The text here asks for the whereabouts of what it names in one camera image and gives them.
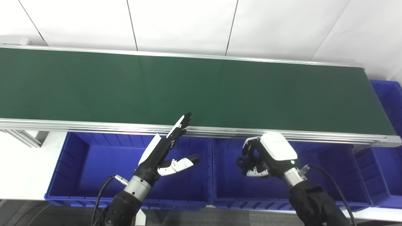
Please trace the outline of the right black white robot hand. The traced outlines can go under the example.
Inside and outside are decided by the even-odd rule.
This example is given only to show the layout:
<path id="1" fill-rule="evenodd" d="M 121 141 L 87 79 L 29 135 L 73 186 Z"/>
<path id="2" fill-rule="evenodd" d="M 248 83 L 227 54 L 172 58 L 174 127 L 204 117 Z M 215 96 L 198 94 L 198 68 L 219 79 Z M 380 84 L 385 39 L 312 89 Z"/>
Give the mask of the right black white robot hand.
<path id="1" fill-rule="evenodd" d="M 277 132 L 247 138 L 236 163 L 245 176 L 283 178 L 289 170 L 300 169 L 296 151 Z"/>

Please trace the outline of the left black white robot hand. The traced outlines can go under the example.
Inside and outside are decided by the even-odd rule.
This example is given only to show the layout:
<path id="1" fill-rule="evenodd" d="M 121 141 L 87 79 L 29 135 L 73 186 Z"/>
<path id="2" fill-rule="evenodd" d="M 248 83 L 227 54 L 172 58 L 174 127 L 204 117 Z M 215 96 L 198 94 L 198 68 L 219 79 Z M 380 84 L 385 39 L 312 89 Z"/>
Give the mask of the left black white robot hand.
<path id="1" fill-rule="evenodd" d="M 199 163 L 201 157 L 197 153 L 178 160 L 166 160 L 178 139 L 187 132 L 186 128 L 191 119 L 192 113 L 188 112 L 180 117 L 165 137 L 156 134 L 145 149 L 134 175 L 148 183 L 153 183 L 161 176 L 175 174 Z"/>

